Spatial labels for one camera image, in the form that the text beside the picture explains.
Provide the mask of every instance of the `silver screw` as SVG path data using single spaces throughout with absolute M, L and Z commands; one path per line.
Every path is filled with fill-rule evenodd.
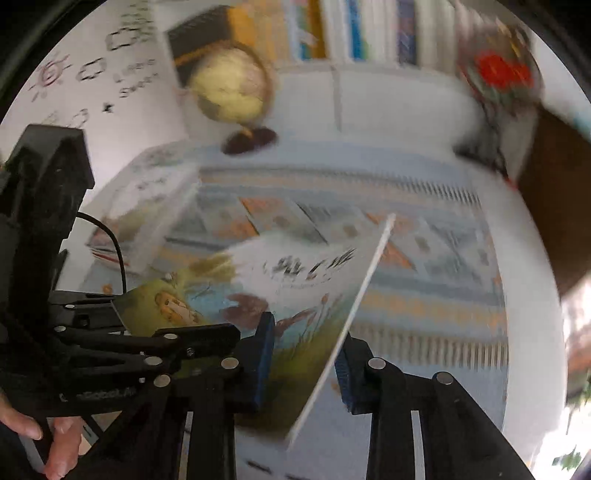
M 386 367 L 386 360 L 375 356 L 369 359 L 368 365 L 370 368 L 373 368 L 374 370 L 381 370 L 382 368 Z
M 439 372 L 435 378 L 443 385 L 451 385 L 453 383 L 453 377 L 447 372 Z
M 234 358 L 232 356 L 225 358 L 224 360 L 222 360 L 222 363 L 221 363 L 222 368 L 225 368 L 226 370 L 233 370 L 238 365 L 240 365 L 238 358 Z
M 166 387 L 170 383 L 170 377 L 168 375 L 159 375 L 154 378 L 154 385 L 158 388 Z
M 144 363 L 151 367 L 155 367 L 162 363 L 162 359 L 159 356 L 147 356 L 144 358 Z

